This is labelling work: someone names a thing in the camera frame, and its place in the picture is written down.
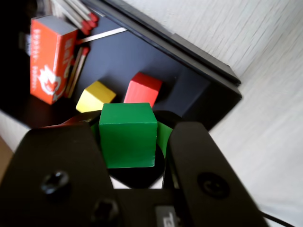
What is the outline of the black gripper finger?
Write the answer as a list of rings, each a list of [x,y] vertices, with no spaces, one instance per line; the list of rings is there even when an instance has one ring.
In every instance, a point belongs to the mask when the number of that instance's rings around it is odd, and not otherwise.
[[[0,185],[3,227],[119,227],[121,217],[91,127],[100,111],[31,129]]]
[[[257,205],[200,122],[169,111],[155,111],[170,127],[164,187],[175,192],[184,227],[265,227]]]

